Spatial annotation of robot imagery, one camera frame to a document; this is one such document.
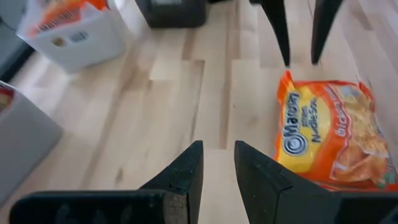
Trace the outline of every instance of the black object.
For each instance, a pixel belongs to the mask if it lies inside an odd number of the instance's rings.
[[[198,223],[203,143],[195,141],[138,190],[39,192],[20,199],[10,224]]]
[[[397,192],[329,192],[242,141],[234,159],[250,223],[398,223]]]
[[[8,82],[34,50],[16,35],[26,0],[0,0],[0,80]]]
[[[313,18],[311,61],[317,64],[325,46],[329,31],[343,0],[317,0]],[[286,24],[284,0],[250,0],[261,4],[274,29],[285,66],[290,65],[289,34]]]
[[[209,3],[218,3],[221,1],[227,1],[227,0],[208,0]]]
[[[234,160],[250,223],[398,223],[397,192],[329,192],[242,141],[235,143]],[[203,143],[196,141],[139,190],[39,192],[20,199],[9,220],[198,223],[202,184]]]
[[[206,0],[136,0],[152,28],[192,28],[206,22]]]
[[[317,64],[343,0],[317,0],[312,27],[311,61]]]

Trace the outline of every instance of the food packaging in bin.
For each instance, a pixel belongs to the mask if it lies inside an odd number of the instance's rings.
[[[125,50],[124,22],[104,0],[27,1],[17,35],[68,73]]]
[[[153,28],[199,27],[206,22],[207,0],[136,0]]]

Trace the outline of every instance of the maruchan logo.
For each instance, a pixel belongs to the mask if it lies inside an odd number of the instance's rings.
[[[299,156],[307,150],[308,142],[301,134],[284,138],[285,152],[292,156]]]
[[[307,139],[300,133],[299,120],[300,94],[290,92],[285,107],[285,123],[282,130],[285,152],[292,156],[303,154],[307,150]]]

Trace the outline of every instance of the white storage bin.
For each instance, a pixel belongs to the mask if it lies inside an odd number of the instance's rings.
[[[0,113],[0,206],[61,135],[59,125],[15,90],[12,103]]]
[[[44,13],[40,0],[27,1],[17,35],[68,73],[113,58],[125,50],[124,22],[117,9],[98,10],[86,2],[81,20],[32,35]]]

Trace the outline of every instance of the noodle image on package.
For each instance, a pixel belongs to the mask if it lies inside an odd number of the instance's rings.
[[[274,159],[335,190],[395,190],[397,173],[363,83],[281,78]]]

